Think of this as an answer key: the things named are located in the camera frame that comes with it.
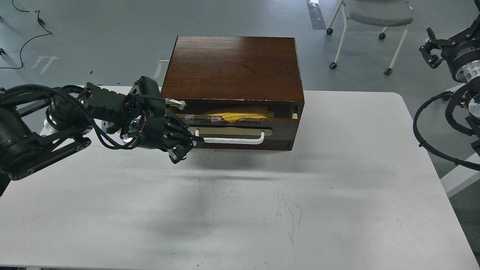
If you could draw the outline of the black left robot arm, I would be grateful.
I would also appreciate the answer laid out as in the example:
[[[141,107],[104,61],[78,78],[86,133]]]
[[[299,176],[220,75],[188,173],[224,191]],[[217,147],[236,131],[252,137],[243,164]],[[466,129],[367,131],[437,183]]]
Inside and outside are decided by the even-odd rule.
[[[176,164],[204,139],[188,130],[153,82],[127,94],[84,87],[24,84],[1,89],[1,184],[24,179],[91,145],[93,131],[108,149],[158,149]]]

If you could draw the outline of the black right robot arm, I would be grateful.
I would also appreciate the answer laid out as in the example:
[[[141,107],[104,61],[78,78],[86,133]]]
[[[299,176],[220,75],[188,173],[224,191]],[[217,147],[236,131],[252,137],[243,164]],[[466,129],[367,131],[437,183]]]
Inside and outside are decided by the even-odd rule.
[[[448,39],[436,38],[431,28],[426,31],[427,41],[419,48],[425,63],[436,69],[442,62],[446,62],[451,78],[463,83],[455,93],[447,94],[449,103],[445,109],[446,121],[458,132],[479,137],[479,18],[470,27]],[[468,110],[466,121],[469,127],[454,119],[456,106]]]

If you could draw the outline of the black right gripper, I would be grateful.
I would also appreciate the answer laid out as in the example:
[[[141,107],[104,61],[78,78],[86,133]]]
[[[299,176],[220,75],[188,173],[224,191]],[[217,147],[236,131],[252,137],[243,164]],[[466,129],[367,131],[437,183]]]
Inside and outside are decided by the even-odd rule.
[[[456,82],[466,83],[468,81],[467,72],[461,71],[461,69],[469,63],[479,62],[479,29],[479,15],[469,28],[449,39],[437,39],[433,29],[429,27],[426,29],[427,41],[420,46],[419,52],[425,63],[432,69],[436,69],[445,60],[451,78]],[[441,56],[432,54],[433,50],[441,51]]]

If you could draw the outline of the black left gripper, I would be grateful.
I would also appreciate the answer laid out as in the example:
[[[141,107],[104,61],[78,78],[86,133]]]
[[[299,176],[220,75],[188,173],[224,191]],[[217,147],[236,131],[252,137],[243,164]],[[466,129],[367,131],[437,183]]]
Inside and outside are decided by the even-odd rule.
[[[173,164],[183,161],[194,147],[205,144],[202,137],[190,132],[187,124],[171,113],[134,118],[122,128],[122,140],[144,149],[167,150]]]

